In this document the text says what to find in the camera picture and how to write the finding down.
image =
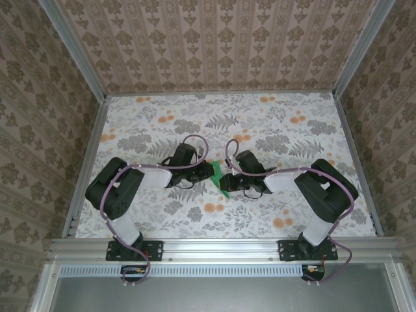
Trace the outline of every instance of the table surface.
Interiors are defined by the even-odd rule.
[[[110,97],[91,181],[113,157],[128,163],[156,164],[173,155],[189,134],[209,143],[208,160],[222,173],[226,142],[251,150],[265,168],[310,166],[323,158],[359,190],[353,213],[333,236],[375,236],[334,100],[329,93],[208,94]],[[190,139],[195,147],[199,139]],[[258,200],[231,192],[227,199],[211,180],[192,189],[139,189],[129,212],[147,238],[297,237],[312,216],[300,192],[265,194]],[[77,238],[111,237],[85,201]]]

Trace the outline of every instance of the wall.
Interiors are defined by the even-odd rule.
[[[375,0],[59,0],[107,92],[331,89]]]
[[[36,1],[2,0],[0,15],[0,311],[24,311],[98,104]]]
[[[416,283],[416,2],[397,0],[341,101],[386,235]]]

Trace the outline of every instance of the purple cable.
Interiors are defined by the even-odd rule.
[[[144,275],[142,276],[142,278],[140,278],[137,282],[134,283],[130,283],[128,281],[125,280],[125,273],[129,270],[128,268],[126,270],[124,270],[123,275],[122,275],[122,280],[124,281],[124,285],[130,284],[130,285],[135,285],[136,283],[141,283],[144,278],[150,273],[150,260],[148,257],[146,257],[146,255],[140,251],[137,248],[134,248],[128,244],[126,244],[121,238],[119,238],[117,236],[117,233],[115,232],[115,230],[113,229],[113,227],[111,226],[110,222],[109,222],[109,218],[108,216],[104,213],[104,204],[105,204],[105,200],[107,199],[107,196],[109,195],[109,192],[112,188],[112,186],[115,184],[115,182],[118,180],[118,178],[128,169],[130,168],[164,168],[164,169],[188,169],[188,168],[192,168],[195,167],[197,165],[199,165],[200,163],[202,163],[205,158],[207,158],[208,155],[208,151],[209,151],[209,147],[208,147],[208,142],[206,141],[205,138],[203,138],[200,135],[188,135],[183,139],[183,143],[185,143],[185,141],[190,138],[190,137],[198,137],[200,139],[203,140],[203,142],[205,143],[205,154],[203,155],[203,157],[196,163],[194,164],[190,164],[188,166],[178,166],[178,167],[174,167],[174,166],[160,166],[160,165],[154,165],[154,164],[130,164],[127,165],[126,167],[122,168],[115,176],[114,178],[111,180],[110,184],[108,185],[108,187],[105,189],[104,195],[101,199],[101,202],[99,204],[99,213],[101,215],[101,217],[104,219],[104,223],[107,225],[108,229],[110,230],[110,232],[114,235],[114,238],[124,247],[126,247],[127,249],[130,249],[136,253],[138,253],[139,255],[141,255],[143,257],[143,259],[146,261],[146,271],[144,273]]]
[[[345,266],[347,264],[349,264],[349,262],[351,261],[352,258],[352,251],[339,244],[338,242],[335,242],[334,239],[332,237],[330,237],[330,235],[332,234],[332,232],[335,230],[335,228],[338,226],[339,222],[345,218],[346,216],[348,216],[353,210],[354,210],[354,197],[352,197],[351,192],[340,182],[338,181],[336,178],[334,178],[332,175],[327,174],[326,172],[320,171],[320,170],[316,170],[313,168],[309,168],[309,167],[299,167],[299,168],[287,168],[287,169],[277,169],[277,170],[273,170],[270,172],[265,172],[262,174],[250,174],[248,172],[243,172],[242,170],[238,169],[236,166],[234,166],[231,163],[231,159],[229,158],[228,155],[228,147],[231,144],[231,142],[235,142],[237,147],[235,149],[235,152],[233,154],[233,157],[236,156],[237,152],[239,151],[239,141],[237,141],[236,139],[232,138],[230,141],[227,142],[226,144],[226,160],[229,163],[230,167],[232,167],[232,169],[234,169],[235,171],[237,171],[240,174],[244,174],[245,176],[250,176],[250,177],[264,177],[270,174],[276,174],[276,173],[283,173],[283,172],[295,172],[295,171],[310,171],[310,172],[314,172],[320,176],[326,177],[327,179],[331,180],[332,182],[334,182],[336,185],[338,185],[344,192],[345,194],[348,196],[348,199],[351,202],[351,206],[348,208],[348,210],[346,211],[346,213],[344,213],[342,216],[340,216],[337,221],[335,221],[335,223],[333,224],[333,226],[331,227],[330,231],[328,232],[328,239],[334,243],[336,246],[341,247],[342,249],[348,251],[348,253],[350,254],[348,259],[345,261],[345,263],[342,265],[342,267],[333,275],[331,275],[330,277],[323,279],[322,281],[320,281],[319,283],[325,283],[327,281],[332,280],[334,277],[336,277],[339,273],[341,273],[341,271],[345,268]],[[307,274],[305,274],[306,277],[310,278],[312,281],[315,281],[316,283],[318,283],[317,280],[315,280],[314,278],[312,278],[311,276],[308,276]]]

